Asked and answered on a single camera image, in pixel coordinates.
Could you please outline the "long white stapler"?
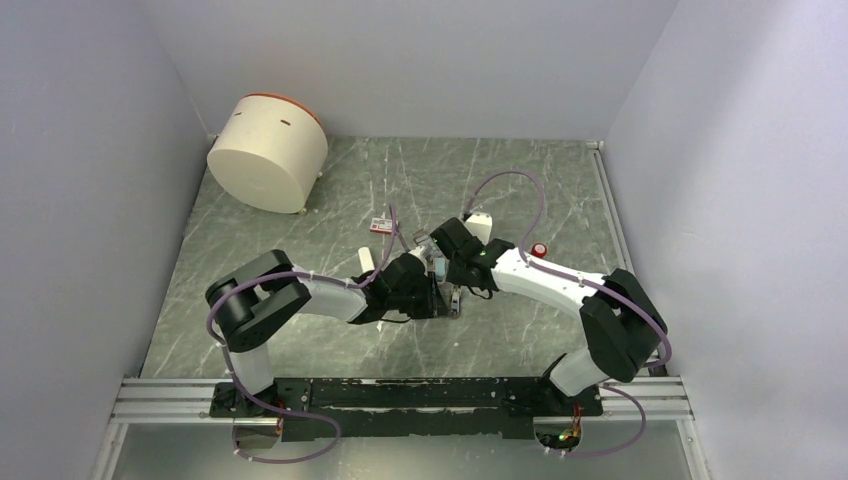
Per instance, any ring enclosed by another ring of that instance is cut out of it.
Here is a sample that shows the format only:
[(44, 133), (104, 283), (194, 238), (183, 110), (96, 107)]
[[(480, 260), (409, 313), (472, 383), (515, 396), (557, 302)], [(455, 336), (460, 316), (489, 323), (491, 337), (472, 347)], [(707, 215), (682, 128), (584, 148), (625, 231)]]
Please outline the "long white stapler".
[(357, 255), (363, 273), (371, 272), (375, 269), (373, 255), (369, 247), (360, 247), (357, 250)]

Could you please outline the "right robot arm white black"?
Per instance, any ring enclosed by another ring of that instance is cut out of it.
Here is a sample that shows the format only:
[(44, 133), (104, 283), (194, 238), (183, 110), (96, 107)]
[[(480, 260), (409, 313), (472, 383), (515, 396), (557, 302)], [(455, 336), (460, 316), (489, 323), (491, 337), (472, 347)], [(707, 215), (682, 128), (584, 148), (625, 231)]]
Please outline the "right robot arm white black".
[(448, 260), (449, 282), (521, 295), (580, 319), (585, 347), (564, 354), (543, 375), (539, 398), (550, 413), (565, 413), (579, 393), (602, 381), (632, 381), (668, 345), (667, 325), (628, 270), (582, 272), (532, 257), (505, 240), (484, 244), (458, 218), (431, 236)]

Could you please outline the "beige brown small stapler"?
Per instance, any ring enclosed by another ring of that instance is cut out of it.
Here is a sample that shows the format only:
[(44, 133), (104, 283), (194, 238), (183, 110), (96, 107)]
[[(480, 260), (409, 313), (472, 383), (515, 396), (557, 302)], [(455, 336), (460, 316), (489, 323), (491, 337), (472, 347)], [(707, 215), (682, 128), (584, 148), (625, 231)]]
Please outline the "beige brown small stapler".
[(451, 318), (458, 318), (461, 314), (461, 300), (462, 300), (462, 288), (460, 286), (454, 285), (451, 288), (450, 293), (450, 302), (449, 302), (449, 316)]

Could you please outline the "cardboard tray with staples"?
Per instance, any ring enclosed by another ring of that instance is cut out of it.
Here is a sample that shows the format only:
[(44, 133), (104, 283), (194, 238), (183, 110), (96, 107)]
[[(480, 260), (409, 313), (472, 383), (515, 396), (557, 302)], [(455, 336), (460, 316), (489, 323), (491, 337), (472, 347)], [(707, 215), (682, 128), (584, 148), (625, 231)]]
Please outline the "cardboard tray with staples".
[(424, 230), (416, 231), (413, 240), (416, 246), (423, 245), (429, 241), (429, 234)]

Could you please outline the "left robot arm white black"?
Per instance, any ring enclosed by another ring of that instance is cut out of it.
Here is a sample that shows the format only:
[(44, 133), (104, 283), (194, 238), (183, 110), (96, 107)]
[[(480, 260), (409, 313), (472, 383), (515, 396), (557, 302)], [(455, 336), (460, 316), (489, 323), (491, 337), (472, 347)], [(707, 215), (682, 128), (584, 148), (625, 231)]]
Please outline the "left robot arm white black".
[(211, 330), (220, 332), (218, 342), (241, 383), (237, 403), (254, 416), (275, 406), (267, 343), (295, 315), (364, 325), (390, 312), (404, 321), (449, 314), (435, 274), (411, 253), (341, 280), (307, 271), (274, 249), (213, 282), (204, 297), (215, 324)]

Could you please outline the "red white staple box sleeve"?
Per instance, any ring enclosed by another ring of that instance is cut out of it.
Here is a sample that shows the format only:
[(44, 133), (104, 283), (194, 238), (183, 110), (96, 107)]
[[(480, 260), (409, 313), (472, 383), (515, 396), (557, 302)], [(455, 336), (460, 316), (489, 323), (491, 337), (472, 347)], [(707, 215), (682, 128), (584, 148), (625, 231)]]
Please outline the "red white staple box sleeve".
[(391, 218), (373, 217), (369, 225), (369, 231), (372, 233), (390, 235), (394, 229), (394, 222)]

